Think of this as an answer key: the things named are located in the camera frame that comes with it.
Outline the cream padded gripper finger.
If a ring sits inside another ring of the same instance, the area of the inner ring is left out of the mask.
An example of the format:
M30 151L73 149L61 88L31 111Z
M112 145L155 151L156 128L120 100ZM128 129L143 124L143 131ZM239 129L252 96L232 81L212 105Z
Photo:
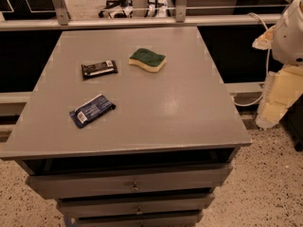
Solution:
M252 46L260 50L271 49L273 41L273 32L274 28L271 26L253 41Z
M266 77L263 98L258 105L256 124L271 129L303 95L303 66L284 65Z

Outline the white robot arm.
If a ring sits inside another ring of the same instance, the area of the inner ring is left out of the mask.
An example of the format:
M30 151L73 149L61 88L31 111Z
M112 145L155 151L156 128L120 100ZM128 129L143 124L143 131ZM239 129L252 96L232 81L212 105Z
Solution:
M294 0L274 26L252 44L256 49L271 49L280 70L269 72L258 105L256 124L271 129L303 95L303 0Z

